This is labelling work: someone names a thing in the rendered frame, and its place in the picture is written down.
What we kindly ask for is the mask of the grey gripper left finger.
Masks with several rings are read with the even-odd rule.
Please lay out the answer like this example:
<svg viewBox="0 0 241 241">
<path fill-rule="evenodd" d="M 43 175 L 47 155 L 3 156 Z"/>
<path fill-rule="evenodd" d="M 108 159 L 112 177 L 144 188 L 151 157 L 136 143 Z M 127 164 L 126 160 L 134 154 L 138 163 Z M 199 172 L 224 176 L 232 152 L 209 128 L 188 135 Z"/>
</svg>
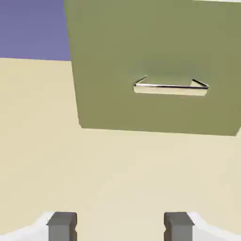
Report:
<svg viewBox="0 0 241 241">
<path fill-rule="evenodd" d="M 0 235 L 0 241 L 77 241 L 77 213 L 44 212 L 33 224 Z"/>
</svg>

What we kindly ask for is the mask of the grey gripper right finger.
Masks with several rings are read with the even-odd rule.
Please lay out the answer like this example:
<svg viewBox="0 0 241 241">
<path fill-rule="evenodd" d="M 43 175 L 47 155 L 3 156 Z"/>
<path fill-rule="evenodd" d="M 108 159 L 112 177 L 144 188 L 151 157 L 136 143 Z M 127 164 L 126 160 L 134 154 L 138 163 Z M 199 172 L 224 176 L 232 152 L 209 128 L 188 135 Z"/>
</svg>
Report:
<svg viewBox="0 0 241 241">
<path fill-rule="evenodd" d="M 210 225 L 196 212 L 165 212 L 164 226 L 164 241 L 241 241 L 241 234 Z"/>
</svg>

